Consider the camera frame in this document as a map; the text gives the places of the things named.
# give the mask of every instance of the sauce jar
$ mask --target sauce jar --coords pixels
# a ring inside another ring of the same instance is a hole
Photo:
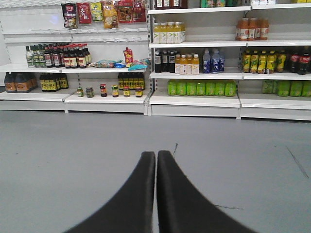
[[[94,97],[93,87],[89,86],[89,87],[86,88],[86,96],[88,98],[93,98]]]
[[[100,84],[100,89],[101,89],[101,96],[106,97],[107,96],[106,84]]]
[[[112,85],[112,97],[118,97],[119,96],[119,91],[118,91],[118,85]]]
[[[83,96],[84,96],[84,92],[83,92],[82,87],[79,87],[79,88],[77,89],[77,94],[78,94],[78,97],[83,97]]]

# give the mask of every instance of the beverage bottle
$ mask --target beverage bottle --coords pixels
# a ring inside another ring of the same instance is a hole
[[[187,74],[192,74],[192,55],[187,56]]]
[[[162,73],[162,63],[160,51],[155,51],[155,73]]]
[[[167,23],[161,23],[160,43],[167,44]]]
[[[248,39],[248,18],[242,19],[240,29],[240,40],[246,41]]]
[[[274,72],[274,51],[270,51],[267,57],[266,74],[273,74]]]
[[[185,55],[182,55],[180,59],[179,74],[187,74],[187,59]]]
[[[173,44],[174,43],[174,23],[169,22],[167,26],[167,43]]]
[[[299,69],[298,69],[298,74],[306,74],[310,65],[310,53],[309,51],[309,47],[305,46],[304,47],[304,51],[303,54],[300,56],[299,59]]]
[[[265,18],[264,20],[262,20],[260,25],[260,40],[267,40],[268,33],[269,33],[269,22],[268,18]]]
[[[219,63],[219,72],[225,71],[225,53],[222,49],[219,52],[220,63]]]
[[[219,72],[219,66],[220,66],[220,56],[219,51],[215,50],[213,56],[212,56],[212,72],[218,73]]]
[[[258,69],[257,69],[258,74],[265,73],[266,64],[267,64],[267,54],[266,54],[266,51],[262,51],[261,55],[259,56],[259,61],[258,61]]]
[[[285,50],[281,50],[281,52],[277,56],[277,66],[276,66],[277,72],[279,72],[279,73],[283,72],[284,66],[285,66],[285,61],[286,61]]]
[[[173,51],[171,51],[169,56],[169,72],[175,73],[175,55]]]
[[[205,50],[203,55],[203,73],[210,73],[210,54],[208,50]]]
[[[155,23],[154,33],[153,33],[154,44],[160,44],[160,33],[161,33],[160,23]]]
[[[192,60],[192,74],[198,75],[199,72],[200,72],[200,59],[199,59],[199,55],[195,54]]]
[[[28,68],[34,68],[33,65],[33,56],[29,50],[29,46],[26,46],[26,59],[27,59],[27,66]]]
[[[162,72],[169,72],[169,56],[165,50],[162,54]]]
[[[180,54],[176,54],[176,58],[175,58],[175,74],[179,74],[180,59],[181,59]]]
[[[290,58],[290,66],[289,66],[290,70],[289,71],[291,73],[297,73],[298,72],[298,69],[299,69],[299,59],[300,59],[300,56],[298,54],[298,47],[295,47],[295,50],[292,53],[291,58]]]
[[[247,40],[255,40],[256,28],[257,28],[257,18],[251,18],[251,20],[249,21]]]
[[[257,73],[257,69],[258,69],[258,60],[259,60],[259,55],[258,55],[258,51],[255,50],[251,56],[251,67],[250,67],[250,72],[252,74],[256,74]]]

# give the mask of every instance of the plastic bottle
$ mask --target plastic bottle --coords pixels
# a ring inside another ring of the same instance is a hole
[[[248,39],[248,18],[242,19],[240,29],[240,40],[246,41]]]
[[[203,73],[210,73],[210,54],[208,50],[205,50],[203,55]]]
[[[260,40],[267,40],[269,33],[269,22],[268,18],[265,18],[260,25]]]
[[[199,72],[200,72],[200,59],[199,59],[199,55],[195,54],[192,60],[192,74],[198,75]]]
[[[220,67],[220,56],[219,51],[215,50],[213,56],[212,56],[212,73],[218,73],[219,67]]]
[[[179,74],[187,74],[187,59],[185,55],[182,55],[180,59]]]
[[[192,74],[192,55],[187,56],[187,74]]]

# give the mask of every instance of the red snack bag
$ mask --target red snack bag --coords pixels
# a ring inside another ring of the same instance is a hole
[[[123,51],[126,67],[130,67],[131,64],[134,62],[132,50],[126,47],[126,50]]]
[[[79,23],[80,24],[91,24],[92,23],[92,15],[91,15],[91,9],[89,7],[89,3],[78,3],[77,2],[77,8],[78,8],[78,14],[79,14]]]

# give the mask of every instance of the bottle label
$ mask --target bottle label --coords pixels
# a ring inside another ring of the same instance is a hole
[[[154,33],[154,43],[160,44],[160,33]]]
[[[248,38],[248,29],[241,29],[240,39],[247,39],[247,38]]]
[[[255,39],[255,33],[256,33],[256,29],[255,28],[251,28],[248,31],[248,39]]]
[[[192,64],[192,74],[199,74],[200,65],[199,64]]]
[[[261,38],[268,38],[269,28],[261,28],[260,29],[260,37]]]

